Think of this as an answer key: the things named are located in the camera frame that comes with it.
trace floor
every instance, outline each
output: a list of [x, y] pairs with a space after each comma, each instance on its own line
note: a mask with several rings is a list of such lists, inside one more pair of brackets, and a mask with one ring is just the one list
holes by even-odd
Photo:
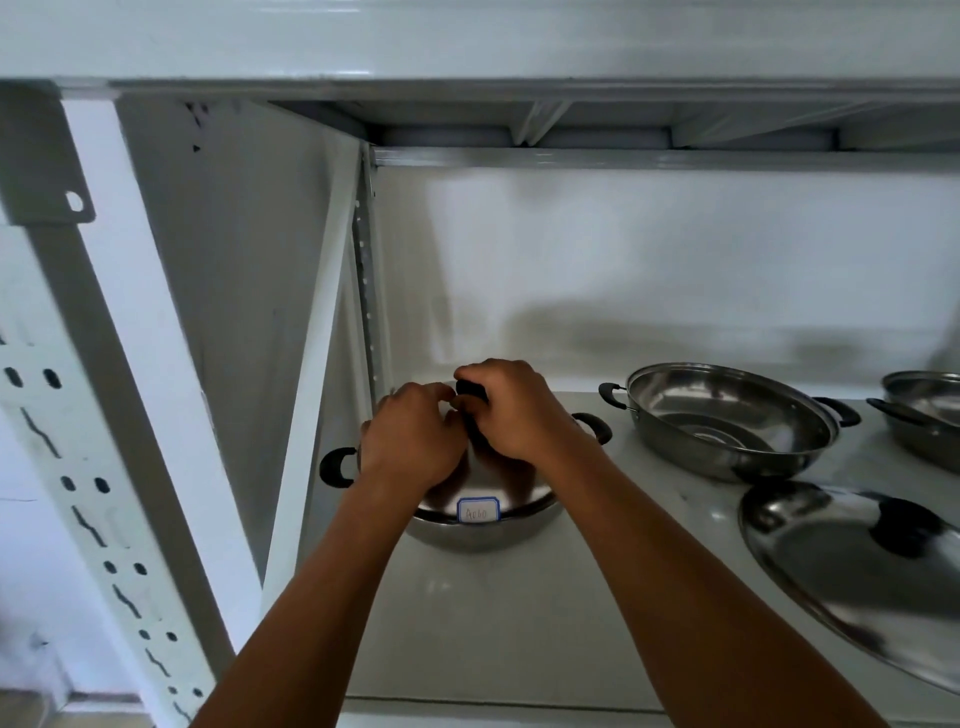
[[44, 722], [43, 703], [29, 692], [0, 692], [3, 728], [153, 728], [144, 715], [122, 713], [60, 713]]

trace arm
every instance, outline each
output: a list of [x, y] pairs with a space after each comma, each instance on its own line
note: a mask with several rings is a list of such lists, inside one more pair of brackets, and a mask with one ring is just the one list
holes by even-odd
[[302, 565], [207, 699], [194, 728], [332, 726], [373, 597], [426, 491], [467, 447], [444, 384], [407, 384], [365, 423], [361, 473]]
[[577, 524], [678, 728], [886, 723], [809, 643], [631, 482], [525, 362], [456, 377], [491, 445], [533, 463]]

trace hand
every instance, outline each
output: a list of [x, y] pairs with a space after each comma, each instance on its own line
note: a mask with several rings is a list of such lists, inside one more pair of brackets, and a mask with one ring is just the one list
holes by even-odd
[[453, 406], [469, 413], [497, 452], [539, 468], [556, 448], [596, 442], [553, 396], [546, 379], [525, 361], [487, 359], [460, 367], [453, 375], [487, 390], [489, 404], [462, 395]]
[[418, 502], [453, 473], [467, 450], [467, 431], [456, 410], [440, 416], [437, 406], [456, 396], [446, 384], [408, 382], [383, 398], [376, 415], [361, 427], [360, 472], [389, 480]]

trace perforated metal upright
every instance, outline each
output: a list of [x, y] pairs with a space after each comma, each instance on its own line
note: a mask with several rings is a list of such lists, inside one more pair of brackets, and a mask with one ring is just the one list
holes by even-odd
[[0, 203], [0, 406], [147, 710], [181, 728], [231, 650], [84, 250], [95, 212], [58, 99], [0, 85]]

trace pot rim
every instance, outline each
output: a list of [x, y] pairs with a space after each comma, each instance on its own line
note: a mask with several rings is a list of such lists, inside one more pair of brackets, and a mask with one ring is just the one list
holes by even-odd
[[[805, 406], [807, 409], [813, 411], [818, 417], [820, 417], [820, 419], [827, 424], [827, 427], [830, 431], [829, 440], [825, 445], [823, 445], [820, 448], [790, 450], [789, 452], [772, 452], [770, 450], [739, 448], [735, 445], [722, 445], [720, 443], [711, 442], [710, 440], [704, 440], [701, 437], [692, 435], [689, 432], [683, 429], [680, 429], [676, 425], [672, 425], [666, 420], [663, 420], [660, 417], [657, 417], [657, 415], [655, 415], [653, 412], [651, 412], [650, 410], [640, 405], [640, 403], [637, 402], [634, 399], [633, 395], [630, 393], [631, 385], [641, 376], [647, 376], [655, 372], [668, 371], [671, 369], [674, 369], [674, 370], [675, 369], [694, 369], [699, 371], [718, 372], [724, 375], [733, 375], [740, 379], [750, 379], [756, 382], [757, 384], [767, 386], [770, 389], [779, 390], [782, 393], [790, 396], [792, 399], [796, 400], [799, 404], [802, 404], [803, 406]], [[753, 372], [747, 372], [742, 369], [735, 369], [734, 367], [724, 367], [719, 364], [704, 364], [702, 362], [696, 362], [696, 361], [669, 361], [669, 362], [663, 362], [661, 364], [651, 364], [650, 366], [641, 367], [640, 369], [637, 369], [630, 376], [628, 376], [625, 388], [627, 392], [627, 399], [630, 400], [631, 404], [633, 405], [631, 409], [634, 411], [635, 414], [637, 415], [643, 414], [646, 417], [653, 418], [654, 420], [659, 422], [661, 425], [666, 425], [671, 430], [680, 434], [682, 437], [684, 437], [688, 441], [691, 441], [691, 442], [695, 441], [701, 446], [721, 450], [724, 452], [738, 452], [738, 453], [749, 454], [749, 455], [762, 455], [764, 457], [777, 457], [777, 456], [796, 457], [798, 455], [818, 456], [824, 450], [826, 450], [827, 448], [831, 447], [834, 443], [836, 443], [837, 439], [840, 437], [840, 424], [837, 423], [836, 418], [834, 418], [834, 416], [827, 410], [827, 408], [824, 405], [820, 404], [818, 401], [813, 399], [810, 395], [807, 395], [801, 392], [799, 389], [794, 389], [789, 384], [784, 384], [783, 382], [777, 381], [776, 379], [771, 379], [768, 376], [754, 374]]]
[[937, 372], [926, 369], [905, 369], [902, 372], [891, 372], [880, 381], [880, 384], [883, 386], [884, 392], [889, 394], [888, 390], [891, 384], [896, 381], [903, 381], [905, 379], [948, 381], [955, 384], [960, 384], [960, 374], [956, 374], [954, 372]]

